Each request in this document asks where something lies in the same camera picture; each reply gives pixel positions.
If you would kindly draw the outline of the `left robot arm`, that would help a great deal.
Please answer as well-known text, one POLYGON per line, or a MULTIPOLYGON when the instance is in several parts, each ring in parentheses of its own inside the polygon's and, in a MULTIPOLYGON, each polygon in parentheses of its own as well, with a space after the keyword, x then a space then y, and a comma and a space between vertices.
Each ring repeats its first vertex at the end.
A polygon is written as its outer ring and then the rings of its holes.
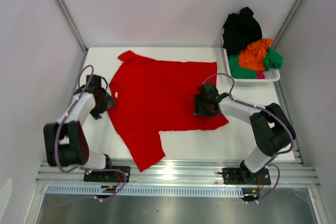
POLYGON ((43 128, 47 163, 63 169, 71 165, 83 169, 96 169, 95 175, 108 182, 114 176, 112 161, 107 154, 90 150, 82 126, 88 116, 98 120, 116 102, 102 87, 106 79, 99 75, 87 75, 86 84, 74 93, 71 105, 57 122, 43 128))

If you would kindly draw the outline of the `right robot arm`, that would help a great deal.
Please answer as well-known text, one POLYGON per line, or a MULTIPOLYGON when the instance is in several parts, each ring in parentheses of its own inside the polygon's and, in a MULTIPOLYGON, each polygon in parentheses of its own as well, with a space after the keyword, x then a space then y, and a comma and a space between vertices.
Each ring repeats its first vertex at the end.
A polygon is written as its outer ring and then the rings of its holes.
POLYGON ((280 105, 253 105, 231 93, 220 94, 212 83, 198 87, 198 94, 194 96, 194 114, 229 115, 251 126, 256 147, 238 169, 238 177, 246 184, 257 180, 276 156, 284 154, 283 148, 293 148, 296 139, 296 133, 280 105))

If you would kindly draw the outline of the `red t shirt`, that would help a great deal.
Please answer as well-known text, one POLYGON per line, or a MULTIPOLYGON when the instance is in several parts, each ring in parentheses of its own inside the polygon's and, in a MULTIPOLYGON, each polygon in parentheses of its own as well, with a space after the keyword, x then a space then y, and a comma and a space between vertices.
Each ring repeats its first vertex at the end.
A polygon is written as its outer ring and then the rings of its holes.
POLYGON ((130 50, 109 83, 114 107, 109 118, 139 171, 165 157, 160 131, 215 130, 228 124, 223 115, 194 115, 198 87, 217 71, 215 62, 155 60, 130 50))

